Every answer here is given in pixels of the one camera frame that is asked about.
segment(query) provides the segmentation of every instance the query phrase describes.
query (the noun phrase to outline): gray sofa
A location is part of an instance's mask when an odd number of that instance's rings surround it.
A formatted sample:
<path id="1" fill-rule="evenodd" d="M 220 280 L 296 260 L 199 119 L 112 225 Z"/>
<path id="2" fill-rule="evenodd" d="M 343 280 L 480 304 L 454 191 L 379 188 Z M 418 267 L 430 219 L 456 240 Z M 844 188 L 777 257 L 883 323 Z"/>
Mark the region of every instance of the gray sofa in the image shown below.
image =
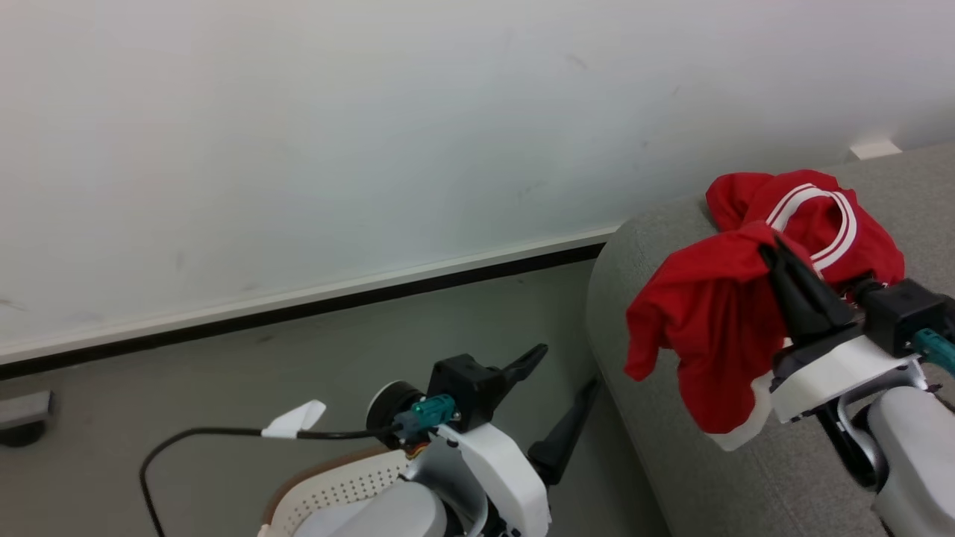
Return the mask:
<path id="1" fill-rule="evenodd" d="M 907 274 L 955 294 L 955 144 L 857 161 L 822 170 L 853 188 L 892 234 Z M 871 496 L 843 470 L 814 419 L 782 425 L 727 453 L 696 428 L 677 393 L 677 358 L 661 351 L 644 382 L 624 375 L 629 340 L 624 313 L 674 250 L 716 230 L 702 195 L 630 220 L 597 260 L 587 330 L 606 384 L 636 446 L 674 537 L 885 535 Z M 953 397 L 955 380 L 927 368 Z"/>

